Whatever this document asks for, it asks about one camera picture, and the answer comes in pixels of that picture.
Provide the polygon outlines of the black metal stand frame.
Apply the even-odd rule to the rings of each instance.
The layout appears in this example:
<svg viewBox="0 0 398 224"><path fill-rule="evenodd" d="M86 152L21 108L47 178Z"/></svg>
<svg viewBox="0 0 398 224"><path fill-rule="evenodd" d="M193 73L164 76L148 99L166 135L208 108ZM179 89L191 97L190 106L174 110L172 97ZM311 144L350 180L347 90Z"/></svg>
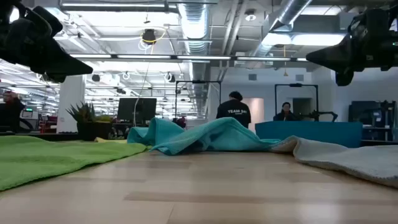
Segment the black metal stand frame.
<svg viewBox="0 0 398 224"><path fill-rule="evenodd" d="M311 86L315 89L315 109L309 114L299 114L300 118L311 118L314 121L319 121L319 93L318 93L318 85L311 84L302 84L302 83L291 83L291 84L275 84L274 85L274 104L275 104L275 115L273 117L274 121L278 120L279 112L277 110L277 88L279 86L288 86L290 88L302 88L304 86Z"/></svg>
<svg viewBox="0 0 398 224"><path fill-rule="evenodd" d="M178 99L179 95L187 92L188 103L191 104L191 109L183 112L179 103L183 99ZM194 116L194 119L207 119L208 106L211 94L217 95L218 102L221 103L221 82L212 80L191 80L191 81L176 81L174 88L174 117L188 117Z"/></svg>

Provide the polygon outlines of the blue plastic bin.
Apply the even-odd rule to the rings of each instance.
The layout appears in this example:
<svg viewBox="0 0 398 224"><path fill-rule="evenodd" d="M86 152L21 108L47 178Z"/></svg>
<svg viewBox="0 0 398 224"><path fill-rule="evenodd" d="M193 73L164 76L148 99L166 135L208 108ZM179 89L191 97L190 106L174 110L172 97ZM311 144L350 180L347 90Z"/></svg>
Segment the blue plastic bin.
<svg viewBox="0 0 398 224"><path fill-rule="evenodd" d="M255 130L261 139L283 140L297 136L356 148L361 145L363 124L326 121L270 121L255 124Z"/></svg>

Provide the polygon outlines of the white door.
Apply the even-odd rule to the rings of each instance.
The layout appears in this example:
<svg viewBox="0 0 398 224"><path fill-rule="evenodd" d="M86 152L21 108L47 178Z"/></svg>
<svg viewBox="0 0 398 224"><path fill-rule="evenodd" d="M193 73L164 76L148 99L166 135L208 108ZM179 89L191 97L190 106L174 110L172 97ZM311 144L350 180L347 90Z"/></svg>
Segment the white door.
<svg viewBox="0 0 398 224"><path fill-rule="evenodd" d="M243 102L249 106L251 112L251 123L249 129L256 132L255 125L264 122L264 99L263 98L244 98Z"/></svg>

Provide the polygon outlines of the white pillar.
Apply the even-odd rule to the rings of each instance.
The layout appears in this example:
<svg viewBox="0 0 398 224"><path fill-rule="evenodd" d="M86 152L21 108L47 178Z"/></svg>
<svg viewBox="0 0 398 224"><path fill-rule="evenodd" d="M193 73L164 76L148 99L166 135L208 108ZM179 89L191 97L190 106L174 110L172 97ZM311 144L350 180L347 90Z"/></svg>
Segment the white pillar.
<svg viewBox="0 0 398 224"><path fill-rule="evenodd" d="M57 133L75 133L77 125L68 110L85 102L86 75L66 77L60 84L60 98L57 115Z"/></svg>

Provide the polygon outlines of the long ceiling light bar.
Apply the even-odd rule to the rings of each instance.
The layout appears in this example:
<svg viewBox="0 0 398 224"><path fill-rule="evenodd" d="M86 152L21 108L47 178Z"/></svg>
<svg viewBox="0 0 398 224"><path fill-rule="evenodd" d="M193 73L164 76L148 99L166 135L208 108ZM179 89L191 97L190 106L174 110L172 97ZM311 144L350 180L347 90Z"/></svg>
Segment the long ceiling light bar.
<svg viewBox="0 0 398 224"><path fill-rule="evenodd" d="M238 57L214 55L139 55L139 54L71 54L72 57L82 60L235 60L255 62L308 62L306 58L297 57Z"/></svg>

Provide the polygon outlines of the grey microfiber towel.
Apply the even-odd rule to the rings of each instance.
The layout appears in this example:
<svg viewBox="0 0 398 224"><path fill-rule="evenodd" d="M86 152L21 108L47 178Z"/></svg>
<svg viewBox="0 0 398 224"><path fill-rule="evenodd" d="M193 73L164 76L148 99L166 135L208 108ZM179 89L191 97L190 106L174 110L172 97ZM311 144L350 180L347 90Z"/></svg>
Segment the grey microfiber towel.
<svg viewBox="0 0 398 224"><path fill-rule="evenodd" d="M398 189L398 145L348 148L291 136L269 150L292 154L302 164Z"/></svg>

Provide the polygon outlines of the black equipment rack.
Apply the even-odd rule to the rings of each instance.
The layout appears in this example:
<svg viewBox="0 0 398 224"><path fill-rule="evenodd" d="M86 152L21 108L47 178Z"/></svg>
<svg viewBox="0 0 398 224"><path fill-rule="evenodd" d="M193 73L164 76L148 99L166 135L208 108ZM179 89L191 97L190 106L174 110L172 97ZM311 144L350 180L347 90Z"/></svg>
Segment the black equipment rack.
<svg viewBox="0 0 398 224"><path fill-rule="evenodd" d="M396 101L352 101L348 121L363 125L362 141L398 142L398 104Z"/></svg>

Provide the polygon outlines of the person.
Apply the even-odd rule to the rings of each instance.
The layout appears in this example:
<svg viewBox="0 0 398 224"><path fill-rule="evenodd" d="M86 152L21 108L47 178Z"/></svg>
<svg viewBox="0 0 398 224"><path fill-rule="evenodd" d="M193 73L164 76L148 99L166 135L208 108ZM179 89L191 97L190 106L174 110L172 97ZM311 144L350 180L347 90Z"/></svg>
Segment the person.
<svg viewBox="0 0 398 224"><path fill-rule="evenodd" d="M220 104L217 109L216 119L231 117L236 119L245 128L251 123L249 106L242 102L243 96L238 91L229 94L229 100Z"/></svg>
<svg viewBox="0 0 398 224"><path fill-rule="evenodd" d="M299 118L291 112L290 107L289 102L283 103L280 113L273 117L273 121L298 121Z"/></svg>
<svg viewBox="0 0 398 224"><path fill-rule="evenodd" d="M21 119L21 112L25 106L18 95L12 91L5 91L3 102L0 103L0 133L29 133L33 126L25 119Z"/></svg>

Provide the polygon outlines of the potted succulent plant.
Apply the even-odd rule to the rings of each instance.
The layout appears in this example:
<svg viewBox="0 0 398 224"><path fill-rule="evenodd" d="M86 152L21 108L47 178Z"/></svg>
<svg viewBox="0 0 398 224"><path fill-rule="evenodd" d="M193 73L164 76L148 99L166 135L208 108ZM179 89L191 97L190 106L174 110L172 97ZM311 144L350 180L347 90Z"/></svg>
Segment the potted succulent plant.
<svg viewBox="0 0 398 224"><path fill-rule="evenodd" d="M80 105L71 105L67 113L76 121L78 135L82 140L109 139L113 118L108 115L97 116L92 103L81 102Z"/></svg>

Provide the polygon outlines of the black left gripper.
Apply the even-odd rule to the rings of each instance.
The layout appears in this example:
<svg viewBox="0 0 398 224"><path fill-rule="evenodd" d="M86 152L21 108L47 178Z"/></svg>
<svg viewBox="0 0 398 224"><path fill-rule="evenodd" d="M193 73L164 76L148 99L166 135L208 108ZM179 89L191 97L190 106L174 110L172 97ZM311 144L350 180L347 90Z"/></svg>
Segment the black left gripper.
<svg viewBox="0 0 398 224"><path fill-rule="evenodd" d="M63 83L67 75L93 72L53 38L61 30L60 21L42 6L30 9L21 0L0 0L0 59L29 64L48 82Z"/></svg>

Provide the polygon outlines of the black computer monitor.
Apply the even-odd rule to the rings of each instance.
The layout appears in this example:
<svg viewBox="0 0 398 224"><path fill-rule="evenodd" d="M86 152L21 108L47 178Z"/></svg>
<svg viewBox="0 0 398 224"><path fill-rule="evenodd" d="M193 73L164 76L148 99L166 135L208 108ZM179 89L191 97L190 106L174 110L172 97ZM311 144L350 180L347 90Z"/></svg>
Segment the black computer monitor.
<svg viewBox="0 0 398 224"><path fill-rule="evenodd" d="M120 98L117 119L131 123L146 124L155 117L156 98Z"/></svg>

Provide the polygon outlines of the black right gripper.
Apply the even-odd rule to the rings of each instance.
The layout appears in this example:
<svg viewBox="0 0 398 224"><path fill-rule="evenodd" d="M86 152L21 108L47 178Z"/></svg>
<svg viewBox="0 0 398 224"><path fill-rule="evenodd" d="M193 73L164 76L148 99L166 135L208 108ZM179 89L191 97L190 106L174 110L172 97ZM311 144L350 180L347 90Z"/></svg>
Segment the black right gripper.
<svg viewBox="0 0 398 224"><path fill-rule="evenodd" d="M355 16L350 24L350 37L306 55L309 62L334 71L363 71L380 68L387 71L398 66L398 31L390 30L398 17L398 7L368 9ZM348 86L354 72L335 72L335 83Z"/></svg>

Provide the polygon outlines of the teal microfiber towel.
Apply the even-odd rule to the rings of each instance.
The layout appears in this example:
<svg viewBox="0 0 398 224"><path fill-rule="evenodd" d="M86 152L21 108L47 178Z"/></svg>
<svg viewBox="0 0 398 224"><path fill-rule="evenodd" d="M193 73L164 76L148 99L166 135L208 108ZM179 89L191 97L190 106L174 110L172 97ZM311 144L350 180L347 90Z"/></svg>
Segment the teal microfiber towel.
<svg viewBox="0 0 398 224"><path fill-rule="evenodd" d="M150 146L168 156L196 152L267 152L278 139L261 139L234 118L215 119L192 129L153 118L147 128L131 128L127 143Z"/></svg>

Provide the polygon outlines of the green microfiber towel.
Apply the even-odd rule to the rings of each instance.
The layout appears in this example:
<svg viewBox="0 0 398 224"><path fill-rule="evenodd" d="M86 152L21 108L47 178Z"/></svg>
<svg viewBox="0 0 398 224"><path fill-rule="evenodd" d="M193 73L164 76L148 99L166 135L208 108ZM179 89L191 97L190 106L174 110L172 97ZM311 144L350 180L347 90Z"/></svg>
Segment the green microfiber towel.
<svg viewBox="0 0 398 224"><path fill-rule="evenodd" d="M138 143L51 142L31 136L0 136L0 192L146 150L147 146Z"/></svg>

